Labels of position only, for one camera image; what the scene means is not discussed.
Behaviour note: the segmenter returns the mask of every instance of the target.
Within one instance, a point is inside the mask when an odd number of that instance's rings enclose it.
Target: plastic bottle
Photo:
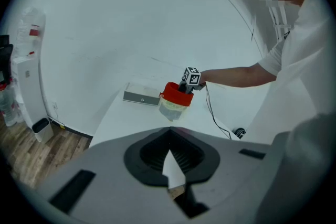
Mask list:
[[[41,12],[38,9],[28,7],[23,10],[15,44],[18,56],[26,56],[38,48],[41,23]]]
[[[10,93],[7,84],[0,85],[0,111],[4,117],[5,124],[10,127],[16,123],[14,115],[14,103],[11,103]]]
[[[21,109],[18,106],[16,99],[15,99],[15,90],[14,90],[14,83],[13,83],[13,78],[10,78],[10,84],[9,84],[9,93],[10,93],[10,103],[13,104],[14,103],[14,115],[16,118],[16,122],[20,123],[20,122],[24,122],[24,119],[22,117],[22,113],[21,113]]]

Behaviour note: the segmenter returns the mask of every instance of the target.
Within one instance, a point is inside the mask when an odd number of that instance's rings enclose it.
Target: red label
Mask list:
[[[29,35],[30,36],[38,36],[38,30],[31,29]]]

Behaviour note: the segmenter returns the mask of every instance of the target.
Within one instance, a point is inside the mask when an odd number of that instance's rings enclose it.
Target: white wall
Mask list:
[[[232,0],[235,3],[239,3],[239,9],[244,9],[245,7],[248,11],[244,10],[244,13],[247,14],[249,21],[252,22],[254,20],[254,16],[256,16],[256,28],[257,33],[262,36],[262,40],[257,41],[259,44],[264,43],[264,47],[268,52],[273,46],[276,44],[276,34],[275,29],[273,27],[273,22],[269,14],[268,7],[266,6],[265,1],[261,0]],[[287,15],[287,23],[290,25],[294,25],[294,22],[298,18],[298,10],[299,7],[290,3],[285,4],[285,10]],[[280,22],[283,23],[280,10],[277,8],[279,13]]]
[[[11,42],[20,11],[30,5],[46,14],[41,83],[47,112],[90,135],[125,83],[163,90],[180,81],[187,65],[248,66],[265,47],[258,30],[251,40],[254,13],[242,0],[13,0],[1,24]],[[217,118],[231,129],[248,126],[267,89],[209,88]],[[196,94],[205,100],[204,92]]]

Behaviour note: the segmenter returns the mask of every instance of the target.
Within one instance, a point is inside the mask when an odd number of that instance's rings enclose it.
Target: hand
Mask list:
[[[205,86],[205,82],[209,79],[209,75],[210,75],[209,72],[210,70],[205,70],[201,72],[201,79],[200,79],[199,85]]]

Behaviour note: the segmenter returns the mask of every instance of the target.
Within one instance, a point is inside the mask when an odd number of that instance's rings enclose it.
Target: wooden floor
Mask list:
[[[0,150],[12,168],[12,176],[32,188],[90,145],[89,138],[53,124],[52,129],[54,136],[42,144],[35,139],[26,123],[7,127],[0,116]]]

